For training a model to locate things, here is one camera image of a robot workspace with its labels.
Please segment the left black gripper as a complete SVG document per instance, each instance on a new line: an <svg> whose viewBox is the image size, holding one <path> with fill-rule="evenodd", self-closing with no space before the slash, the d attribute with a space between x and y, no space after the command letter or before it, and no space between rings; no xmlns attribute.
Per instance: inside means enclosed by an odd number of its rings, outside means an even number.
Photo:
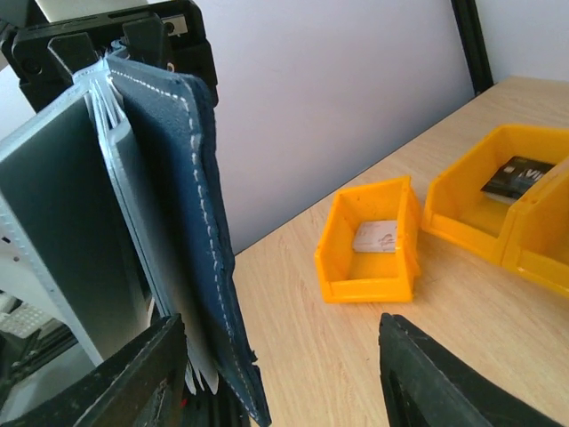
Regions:
<svg viewBox="0 0 569 427"><path fill-rule="evenodd" d="M191 74L217 93L212 48L199 7L166 1L49 22L35 1L1 3L1 52L19 88L39 111L73 84L73 75L105 54Z"/></svg>

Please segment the blue leather card holder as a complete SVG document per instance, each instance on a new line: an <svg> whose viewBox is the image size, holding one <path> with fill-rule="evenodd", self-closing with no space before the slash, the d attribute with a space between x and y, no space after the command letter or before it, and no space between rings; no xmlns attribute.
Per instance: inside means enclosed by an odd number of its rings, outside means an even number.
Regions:
<svg viewBox="0 0 569 427"><path fill-rule="evenodd" d="M47 107L77 94L87 103L142 286L162 316L179 314L183 322L188 388L226 384L248 420L270 425L232 277L208 87L113 51L76 72Z"/></svg>

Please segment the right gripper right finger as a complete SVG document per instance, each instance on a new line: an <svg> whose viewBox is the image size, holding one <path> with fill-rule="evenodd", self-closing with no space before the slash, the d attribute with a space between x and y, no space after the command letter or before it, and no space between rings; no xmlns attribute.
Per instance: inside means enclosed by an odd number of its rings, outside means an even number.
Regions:
<svg viewBox="0 0 569 427"><path fill-rule="evenodd" d="M391 426L559 425L487 380L401 315L381 315L378 344Z"/></svg>

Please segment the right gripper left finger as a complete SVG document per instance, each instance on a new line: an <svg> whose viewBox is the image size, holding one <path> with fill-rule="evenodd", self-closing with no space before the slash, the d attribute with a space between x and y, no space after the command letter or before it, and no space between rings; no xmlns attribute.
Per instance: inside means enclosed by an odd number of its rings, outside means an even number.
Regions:
<svg viewBox="0 0 569 427"><path fill-rule="evenodd" d="M6 426L179 426L186 347L179 314L161 318L52 399Z"/></svg>

